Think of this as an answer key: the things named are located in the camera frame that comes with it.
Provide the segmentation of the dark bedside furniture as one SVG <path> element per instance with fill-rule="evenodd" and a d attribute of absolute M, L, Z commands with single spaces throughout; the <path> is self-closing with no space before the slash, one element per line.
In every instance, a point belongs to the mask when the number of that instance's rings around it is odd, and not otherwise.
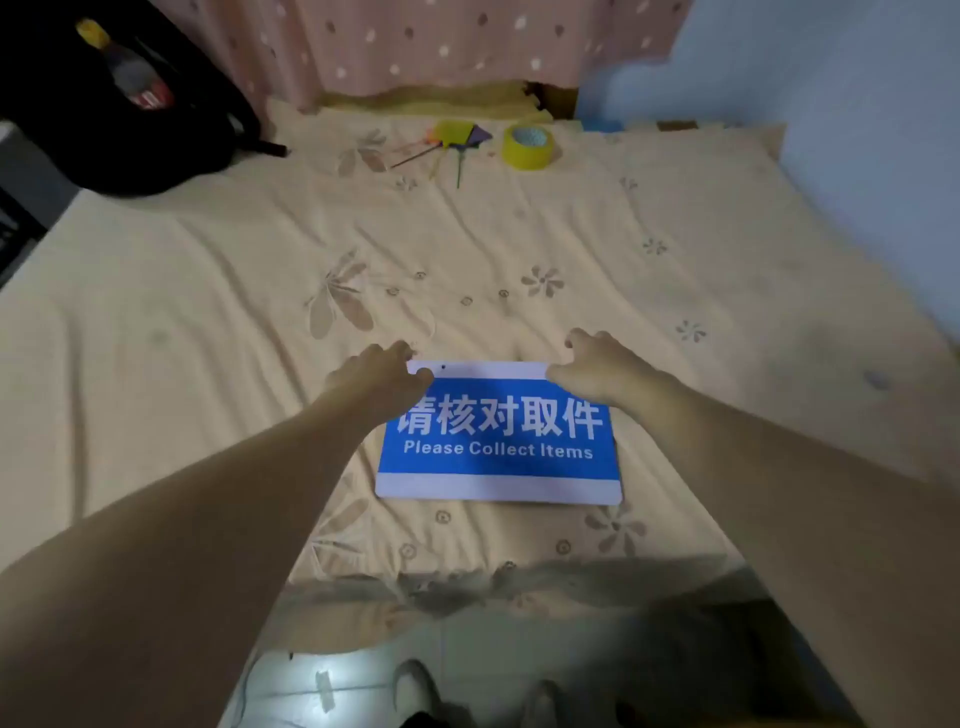
<path fill-rule="evenodd" d="M 0 119 L 0 290 L 10 282 L 48 228 L 12 191 L 19 132 Z"/>

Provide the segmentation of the yellow tape roll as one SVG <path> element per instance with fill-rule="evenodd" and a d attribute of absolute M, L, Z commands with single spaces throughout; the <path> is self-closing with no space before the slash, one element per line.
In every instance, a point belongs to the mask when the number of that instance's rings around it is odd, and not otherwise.
<path fill-rule="evenodd" d="M 555 160 L 555 139 L 546 127 L 511 125 L 503 132 L 500 156 L 513 169 L 541 171 Z"/>

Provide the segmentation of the person's shoe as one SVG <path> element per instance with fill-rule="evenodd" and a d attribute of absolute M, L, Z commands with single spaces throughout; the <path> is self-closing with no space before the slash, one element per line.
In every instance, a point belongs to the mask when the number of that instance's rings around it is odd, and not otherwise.
<path fill-rule="evenodd" d="M 560 696 L 555 682 L 537 682 L 524 701 L 518 728 L 561 728 Z"/>
<path fill-rule="evenodd" d="M 396 668 L 391 692 L 397 728 L 449 728 L 437 686 L 421 661 Z"/>

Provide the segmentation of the person's left shoe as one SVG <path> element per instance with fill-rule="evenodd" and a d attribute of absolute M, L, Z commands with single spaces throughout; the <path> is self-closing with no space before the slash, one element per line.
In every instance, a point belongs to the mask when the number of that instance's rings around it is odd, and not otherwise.
<path fill-rule="evenodd" d="M 421 661 L 396 668 L 391 692 L 397 728 L 449 728 L 437 686 Z"/>

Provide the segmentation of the beige floral bed sheet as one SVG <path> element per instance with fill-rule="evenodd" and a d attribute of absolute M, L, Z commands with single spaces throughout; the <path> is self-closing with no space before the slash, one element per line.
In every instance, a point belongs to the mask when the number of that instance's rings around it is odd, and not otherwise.
<path fill-rule="evenodd" d="M 371 343 L 561 358 L 606 330 L 732 406 L 960 490 L 960 352 L 756 130 L 547 128 L 558 157 L 387 170 L 433 121 L 283 104 L 261 156 L 83 192 L 0 289 L 0 572 L 295 415 Z"/>

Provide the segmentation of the person's right shoe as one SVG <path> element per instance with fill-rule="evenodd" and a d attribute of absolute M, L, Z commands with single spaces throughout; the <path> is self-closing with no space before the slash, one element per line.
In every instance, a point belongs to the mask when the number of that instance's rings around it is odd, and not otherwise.
<path fill-rule="evenodd" d="M 518 728 L 561 728 L 560 696 L 555 682 L 537 682 L 524 701 Z"/>

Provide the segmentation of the person's left hand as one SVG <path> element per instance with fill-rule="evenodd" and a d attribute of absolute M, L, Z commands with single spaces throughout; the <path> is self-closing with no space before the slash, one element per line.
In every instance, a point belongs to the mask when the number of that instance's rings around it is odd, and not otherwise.
<path fill-rule="evenodd" d="M 366 436 L 400 418 L 423 396 L 408 396 L 407 373 L 414 351 L 406 341 L 389 346 L 372 344 L 332 372 L 315 405 L 321 416 L 357 436 Z"/>

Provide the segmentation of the orange fly swatter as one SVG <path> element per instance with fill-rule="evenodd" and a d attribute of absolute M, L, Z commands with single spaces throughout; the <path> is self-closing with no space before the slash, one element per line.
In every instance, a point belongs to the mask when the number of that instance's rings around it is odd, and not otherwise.
<path fill-rule="evenodd" d="M 404 142 L 399 146 L 385 151 L 384 164 L 387 170 L 396 169 L 404 164 L 412 163 L 431 153 L 445 151 L 448 145 L 439 140 L 432 129 L 428 129 L 414 140 Z"/>

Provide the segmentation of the black backpack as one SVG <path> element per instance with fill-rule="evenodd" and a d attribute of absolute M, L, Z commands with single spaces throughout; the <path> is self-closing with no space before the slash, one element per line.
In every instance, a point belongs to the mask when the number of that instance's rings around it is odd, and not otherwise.
<path fill-rule="evenodd" d="M 147 111 L 78 34 L 89 18 L 143 57 L 174 106 Z M 154 0 L 0 0 L 0 117 L 78 188 L 143 198 L 228 168 L 286 158 L 247 96 Z"/>

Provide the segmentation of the purple fly swatter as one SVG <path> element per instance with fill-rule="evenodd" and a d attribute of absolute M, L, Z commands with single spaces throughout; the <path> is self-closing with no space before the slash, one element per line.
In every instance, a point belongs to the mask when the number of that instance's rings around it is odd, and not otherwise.
<path fill-rule="evenodd" d="M 455 182 L 456 189 L 462 188 L 467 151 L 479 149 L 484 143 L 492 138 L 492 134 L 485 128 L 474 125 L 464 141 L 457 142 L 452 145 L 452 147 L 457 151 L 457 176 Z"/>

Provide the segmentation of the blue and white sign board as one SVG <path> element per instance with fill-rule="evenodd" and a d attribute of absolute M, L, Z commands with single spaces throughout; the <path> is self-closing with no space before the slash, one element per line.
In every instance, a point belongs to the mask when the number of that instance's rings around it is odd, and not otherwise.
<path fill-rule="evenodd" d="M 548 381 L 546 363 L 414 360 L 408 368 L 434 380 L 386 424 L 380 499 L 623 503 L 609 408 Z"/>

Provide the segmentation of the person's right hand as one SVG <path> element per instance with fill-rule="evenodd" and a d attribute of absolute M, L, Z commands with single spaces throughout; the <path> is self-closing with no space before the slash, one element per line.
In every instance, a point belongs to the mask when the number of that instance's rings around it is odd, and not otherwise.
<path fill-rule="evenodd" d="M 618 408 L 634 419 L 652 402 L 654 394 L 671 382 L 669 374 L 647 363 L 606 331 L 590 334 L 572 328 L 564 346 L 572 353 L 570 362 L 578 362 L 582 369 L 582 387 L 560 388 L 592 403 Z"/>

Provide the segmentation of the person's left forearm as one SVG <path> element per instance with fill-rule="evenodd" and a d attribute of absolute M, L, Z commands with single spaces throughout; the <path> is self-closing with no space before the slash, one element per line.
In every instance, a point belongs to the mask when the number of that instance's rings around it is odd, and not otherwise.
<path fill-rule="evenodd" d="M 375 426 L 368 407 L 327 393 L 0 572 L 0 728 L 217 728 Z"/>

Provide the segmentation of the person's right forearm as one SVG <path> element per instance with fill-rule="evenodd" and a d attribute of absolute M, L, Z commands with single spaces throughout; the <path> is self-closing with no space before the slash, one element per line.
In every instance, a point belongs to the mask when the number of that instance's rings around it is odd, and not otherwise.
<path fill-rule="evenodd" d="M 871 728 L 960 728 L 960 495 L 647 371 L 610 377 Z"/>

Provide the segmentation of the pink dotted curtain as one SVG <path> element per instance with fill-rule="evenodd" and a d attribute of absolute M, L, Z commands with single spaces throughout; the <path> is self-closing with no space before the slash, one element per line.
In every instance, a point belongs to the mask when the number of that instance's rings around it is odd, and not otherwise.
<path fill-rule="evenodd" d="M 150 0 L 255 107 L 668 60 L 695 0 Z"/>

